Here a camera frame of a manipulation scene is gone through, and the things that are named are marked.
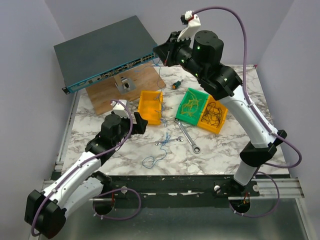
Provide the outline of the small open-end wrench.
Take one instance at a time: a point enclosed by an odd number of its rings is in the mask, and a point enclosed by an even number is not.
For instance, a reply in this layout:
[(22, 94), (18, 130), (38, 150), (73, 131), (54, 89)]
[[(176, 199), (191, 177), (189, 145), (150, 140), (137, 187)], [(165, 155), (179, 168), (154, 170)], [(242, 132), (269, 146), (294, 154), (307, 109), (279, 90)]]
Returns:
[(179, 136), (179, 137), (173, 138), (173, 139), (165, 139), (165, 140), (162, 140), (162, 141), (156, 141), (155, 145), (159, 146), (159, 145), (165, 145), (165, 144), (171, 143), (171, 142), (183, 142), (183, 141), (184, 141), (183, 137)]

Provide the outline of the metal bracket stand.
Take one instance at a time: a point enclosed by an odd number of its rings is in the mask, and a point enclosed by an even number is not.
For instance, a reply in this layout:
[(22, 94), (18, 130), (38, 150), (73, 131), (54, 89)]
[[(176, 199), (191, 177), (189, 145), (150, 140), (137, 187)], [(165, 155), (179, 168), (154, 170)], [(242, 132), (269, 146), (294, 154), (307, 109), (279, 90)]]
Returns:
[(115, 75), (115, 86), (121, 95), (132, 92), (136, 89), (136, 85), (131, 78)]

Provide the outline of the plywood board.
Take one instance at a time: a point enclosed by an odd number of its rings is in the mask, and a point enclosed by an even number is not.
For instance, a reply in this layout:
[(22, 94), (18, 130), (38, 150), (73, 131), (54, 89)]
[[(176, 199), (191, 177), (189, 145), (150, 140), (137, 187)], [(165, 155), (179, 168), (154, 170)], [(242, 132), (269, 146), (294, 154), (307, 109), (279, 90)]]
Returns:
[(86, 88), (96, 115), (112, 110), (111, 100), (132, 102), (141, 91), (159, 91), (166, 87), (158, 71), (149, 62), (107, 78)]

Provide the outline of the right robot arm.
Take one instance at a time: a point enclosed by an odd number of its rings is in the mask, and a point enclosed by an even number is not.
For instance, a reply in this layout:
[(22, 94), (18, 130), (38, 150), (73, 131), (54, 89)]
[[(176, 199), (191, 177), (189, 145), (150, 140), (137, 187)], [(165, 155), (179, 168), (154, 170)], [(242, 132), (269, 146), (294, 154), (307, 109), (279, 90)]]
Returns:
[(230, 191), (241, 196), (258, 167), (269, 161), (282, 143), (273, 134), (286, 137), (277, 130), (259, 110), (253, 110), (244, 94), (244, 83), (230, 66), (221, 63), (224, 43), (208, 30), (195, 34), (194, 40), (178, 40), (174, 31), (168, 40), (153, 48), (161, 62), (172, 67), (180, 65), (196, 77), (203, 90), (224, 105), (242, 126), (250, 141), (240, 152), (240, 165), (230, 183)]

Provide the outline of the grey network switch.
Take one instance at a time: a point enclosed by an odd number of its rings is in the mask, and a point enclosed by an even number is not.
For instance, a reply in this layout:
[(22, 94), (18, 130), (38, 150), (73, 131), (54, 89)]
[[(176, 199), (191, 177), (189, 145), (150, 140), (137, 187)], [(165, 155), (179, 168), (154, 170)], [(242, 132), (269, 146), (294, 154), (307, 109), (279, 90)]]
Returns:
[(134, 15), (54, 46), (68, 95), (144, 64), (157, 43)]

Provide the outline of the ratcheting combination wrench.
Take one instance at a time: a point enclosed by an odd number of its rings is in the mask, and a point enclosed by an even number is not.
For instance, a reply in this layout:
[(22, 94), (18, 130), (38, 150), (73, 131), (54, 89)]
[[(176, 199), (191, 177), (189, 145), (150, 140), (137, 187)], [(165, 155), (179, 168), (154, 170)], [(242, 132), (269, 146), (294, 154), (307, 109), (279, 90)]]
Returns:
[(184, 134), (184, 136), (186, 137), (187, 141), (191, 145), (193, 152), (195, 154), (199, 154), (201, 152), (201, 148), (195, 144), (195, 142), (193, 141), (193, 139), (191, 138), (191, 136), (189, 135), (189, 133), (187, 132), (187, 130), (183, 126), (182, 122), (178, 118), (175, 118), (174, 122), (177, 123), (177, 125), (181, 129), (182, 133)]

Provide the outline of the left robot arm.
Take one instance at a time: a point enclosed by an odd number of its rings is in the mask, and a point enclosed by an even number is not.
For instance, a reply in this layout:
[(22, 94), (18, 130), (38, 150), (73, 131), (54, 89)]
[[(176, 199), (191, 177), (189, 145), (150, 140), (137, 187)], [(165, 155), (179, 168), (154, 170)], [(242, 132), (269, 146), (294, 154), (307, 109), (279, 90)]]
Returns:
[(98, 169), (131, 135), (144, 134), (147, 125), (138, 112), (129, 118), (107, 115), (100, 132), (87, 143), (76, 163), (51, 185), (28, 195), (24, 220), (31, 225), (31, 235), (55, 237), (67, 218), (91, 198), (112, 198), (116, 192), (137, 194), (126, 186), (113, 187), (111, 178)]

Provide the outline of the green plastic bin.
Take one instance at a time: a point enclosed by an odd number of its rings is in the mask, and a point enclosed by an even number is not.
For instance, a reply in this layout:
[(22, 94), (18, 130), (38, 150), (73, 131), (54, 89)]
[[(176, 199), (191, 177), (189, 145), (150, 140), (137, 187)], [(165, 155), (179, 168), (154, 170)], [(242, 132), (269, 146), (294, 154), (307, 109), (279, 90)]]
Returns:
[(189, 87), (180, 102), (175, 118), (196, 126), (208, 97), (209, 95), (207, 93)]

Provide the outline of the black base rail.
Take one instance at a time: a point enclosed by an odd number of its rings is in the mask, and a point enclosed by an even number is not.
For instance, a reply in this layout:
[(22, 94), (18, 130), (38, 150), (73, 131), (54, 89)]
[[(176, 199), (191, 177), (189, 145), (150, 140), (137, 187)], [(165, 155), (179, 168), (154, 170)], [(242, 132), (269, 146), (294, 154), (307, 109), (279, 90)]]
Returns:
[(61, 186), (48, 205), (61, 209), (64, 214), (77, 209), (89, 199), (103, 211), (107, 208), (227, 208), (232, 198), (236, 200), (258, 197), (257, 182), (240, 186), (230, 175), (114, 175), (94, 172), (70, 192)]

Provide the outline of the yellow plastic bin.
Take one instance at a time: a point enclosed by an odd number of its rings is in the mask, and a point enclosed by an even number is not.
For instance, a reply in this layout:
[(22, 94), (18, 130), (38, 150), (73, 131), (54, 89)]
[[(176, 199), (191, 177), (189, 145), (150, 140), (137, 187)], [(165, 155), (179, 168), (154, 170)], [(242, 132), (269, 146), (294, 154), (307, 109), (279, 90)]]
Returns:
[(219, 134), (225, 123), (227, 113), (228, 109), (210, 95), (197, 126), (211, 133)]
[(163, 93), (161, 91), (142, 90), (138, 112), (144, 120), (148, 121), (149, 125), (160, 125), (162, 123), (162, 103)]

